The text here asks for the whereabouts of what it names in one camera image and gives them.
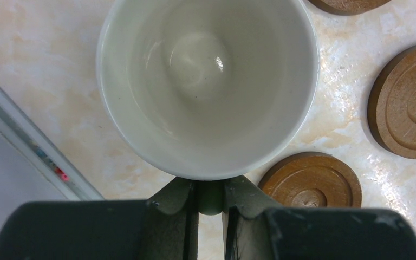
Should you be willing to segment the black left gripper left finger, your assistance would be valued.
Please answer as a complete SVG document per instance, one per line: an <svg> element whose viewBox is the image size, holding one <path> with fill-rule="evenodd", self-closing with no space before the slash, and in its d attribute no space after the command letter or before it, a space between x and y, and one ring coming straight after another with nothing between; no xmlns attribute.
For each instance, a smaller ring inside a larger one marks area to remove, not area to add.
<svg viewBox="0 0 416 260"><path fill-rule="evenodd" d="M146 200L37 201L0 231L0 259L196 259L195 183L174 178Z"/></svg>

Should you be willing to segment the green mug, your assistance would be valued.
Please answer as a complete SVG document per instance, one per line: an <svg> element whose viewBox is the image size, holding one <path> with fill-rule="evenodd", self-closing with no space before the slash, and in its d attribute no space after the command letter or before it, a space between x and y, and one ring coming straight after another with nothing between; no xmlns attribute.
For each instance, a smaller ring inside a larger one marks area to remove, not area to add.
<svg viewBox="0 0 416 260"><path fill-rule="evenodd" d="M123 139L176 177L242 176L302 127L320 56L302 1L116 1L96 77Z"/></svg>

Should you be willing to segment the brown wooden coaster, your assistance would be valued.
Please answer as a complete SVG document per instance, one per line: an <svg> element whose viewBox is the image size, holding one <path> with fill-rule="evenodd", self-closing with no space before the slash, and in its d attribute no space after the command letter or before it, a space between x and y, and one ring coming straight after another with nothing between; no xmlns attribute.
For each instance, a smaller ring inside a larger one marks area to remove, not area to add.
<svg viewBox="0 0 416 260"><path fill-rule="evenodd" d="M367 103L367 121L380 146L416 159L416 45L397 54L378 74Z"/></svg>
<svg viewBox="0 0 416 260"><path fill-rule="evenodd" d="M322 152L302 152L272 166L258 187L291 207L360 207L362 188L343 161Z"/></svg>

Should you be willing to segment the woven rattan coaster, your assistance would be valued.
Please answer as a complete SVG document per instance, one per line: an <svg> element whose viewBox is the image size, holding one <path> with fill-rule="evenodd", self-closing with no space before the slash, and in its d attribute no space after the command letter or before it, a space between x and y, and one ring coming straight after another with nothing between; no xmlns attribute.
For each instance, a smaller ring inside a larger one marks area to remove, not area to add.
<svg viewBox="0 0 416 260"><path fill-rule="evenodd" d="M309 0L317 8L333 15L353 16L381 7L391 0Z"/></svg>

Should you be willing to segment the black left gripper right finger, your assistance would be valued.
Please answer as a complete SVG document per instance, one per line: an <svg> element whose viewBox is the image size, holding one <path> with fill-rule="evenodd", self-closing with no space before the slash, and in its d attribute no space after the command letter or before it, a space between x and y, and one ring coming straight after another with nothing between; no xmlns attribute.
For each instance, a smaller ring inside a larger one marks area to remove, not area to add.
<svg viewBox="0 0 416 260"><path fill-rule="evenodd" d="M395 211L285 207L244 176L223 184L226 259L416 259Z"/></svg>

